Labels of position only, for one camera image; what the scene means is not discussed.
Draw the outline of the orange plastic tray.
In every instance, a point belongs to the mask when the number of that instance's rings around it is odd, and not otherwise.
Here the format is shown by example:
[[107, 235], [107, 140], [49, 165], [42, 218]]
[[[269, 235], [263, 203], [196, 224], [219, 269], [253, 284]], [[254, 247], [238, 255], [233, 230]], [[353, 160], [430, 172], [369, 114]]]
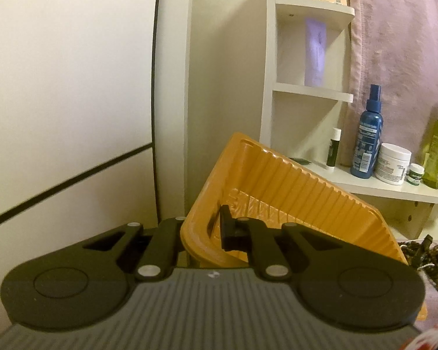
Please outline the orange plastic tray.
[[[279, 229], [291, 267], [268, 281], [242, 251], [224, 251], [220, 207]], [[427, 316], [422, 278], [407, 264], [379, 211], [243, 134], [232, 135], [180, 230], [186, 251], [206, 268], [245, 267], [343, 330], [381, 332]]]

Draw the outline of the dark green tube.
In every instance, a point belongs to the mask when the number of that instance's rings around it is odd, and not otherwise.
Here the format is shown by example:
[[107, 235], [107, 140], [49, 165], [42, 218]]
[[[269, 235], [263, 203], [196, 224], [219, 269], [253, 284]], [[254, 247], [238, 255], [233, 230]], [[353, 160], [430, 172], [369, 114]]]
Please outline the dark green tube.
[[310, 165], [311, 161], [310, 160], [306, 160], [304, 158], [298, 158], [298, 157], [290, 157], [290, 159], [300, 165]]

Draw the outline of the white-capped lip balm stick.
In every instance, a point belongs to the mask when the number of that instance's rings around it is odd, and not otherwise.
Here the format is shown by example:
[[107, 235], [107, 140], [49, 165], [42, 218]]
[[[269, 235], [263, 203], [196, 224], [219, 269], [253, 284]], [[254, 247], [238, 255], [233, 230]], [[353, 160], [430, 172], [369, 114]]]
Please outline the white-capped lip balm stick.
[[326, 161], [326, 169], [333, 171], [336, 166], [336, 160], [339, 152], [339, 143], [341, 138], [342, 130], [334, 127], [331, 135], [330, 146], [328, 149], [328, 157]]

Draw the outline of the blue spray bottle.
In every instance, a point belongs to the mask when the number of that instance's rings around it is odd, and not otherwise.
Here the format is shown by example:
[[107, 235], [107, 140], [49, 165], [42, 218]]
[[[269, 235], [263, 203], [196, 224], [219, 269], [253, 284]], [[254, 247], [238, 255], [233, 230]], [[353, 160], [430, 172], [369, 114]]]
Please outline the blue spray bottle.
[[361, 179], [369, 179], [372, 176], [380, 146], [383, 127], [380, 94], [381, 87], [379, 85], [370, 86], [366, 110], [361, 114], [358, 124], [354, 158], [350, 172]]

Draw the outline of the white corner shelf unit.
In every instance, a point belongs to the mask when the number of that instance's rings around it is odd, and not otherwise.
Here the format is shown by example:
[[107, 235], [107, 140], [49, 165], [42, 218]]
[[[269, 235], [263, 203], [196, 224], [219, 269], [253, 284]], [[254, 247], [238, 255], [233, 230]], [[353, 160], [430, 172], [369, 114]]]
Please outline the white corner shelf unit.
[[[350, 29], [354, 9], [313, 0], [267, 0], [263, 108], [259, 140], [279, 153], [308, 161], [308, 168], [381, 211], [397, 239], [438, 240], [438, 190], [377, 178], [360, 179], [325, 162], [333, 128], [343, 127], [354, 99], [349, 91]], [[322, 86], [305, 79], [305, 21], [327, 26]]]

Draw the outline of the white cream jar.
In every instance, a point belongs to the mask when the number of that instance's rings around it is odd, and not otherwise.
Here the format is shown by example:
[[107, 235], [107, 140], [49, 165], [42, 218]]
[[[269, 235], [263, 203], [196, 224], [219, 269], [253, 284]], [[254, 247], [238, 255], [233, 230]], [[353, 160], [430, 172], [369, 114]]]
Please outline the white cream jar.
[[384, 142], [377, 155], [375, 177], [384, 183], [399, 186], [404, 182], [410, 162], [410, 150]]

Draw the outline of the small green-label jar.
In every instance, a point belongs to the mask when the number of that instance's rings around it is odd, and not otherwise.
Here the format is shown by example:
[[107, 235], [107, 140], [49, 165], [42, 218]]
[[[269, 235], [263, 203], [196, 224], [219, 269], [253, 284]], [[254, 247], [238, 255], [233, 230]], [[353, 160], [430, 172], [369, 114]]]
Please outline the small green-label jar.
[[414, 186], [421, 184], [425, 169], [423, 166], [415, 163], [411, 163], [407, 169], [407, 175], [405, 180]]

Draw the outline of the lavender lotion tube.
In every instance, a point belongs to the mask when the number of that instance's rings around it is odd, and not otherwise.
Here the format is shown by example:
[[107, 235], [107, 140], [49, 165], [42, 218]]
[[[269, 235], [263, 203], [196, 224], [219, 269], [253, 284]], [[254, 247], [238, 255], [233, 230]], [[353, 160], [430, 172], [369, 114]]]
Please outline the lavender lotion tube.
[[326, 24], [312, 18], [305, 19], [305, 85], [321, 87], [324, 82]]

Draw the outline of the pink towel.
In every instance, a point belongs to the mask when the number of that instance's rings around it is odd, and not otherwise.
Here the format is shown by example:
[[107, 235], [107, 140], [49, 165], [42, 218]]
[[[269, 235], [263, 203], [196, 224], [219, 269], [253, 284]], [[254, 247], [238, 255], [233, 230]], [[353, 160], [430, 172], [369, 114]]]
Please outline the pink towel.
[[350, 0], [349, 91], [339, 163], [352, 164], [369, 89], [381, 87], [381, 140], [422, 163], [438, 118], [438, 0]]

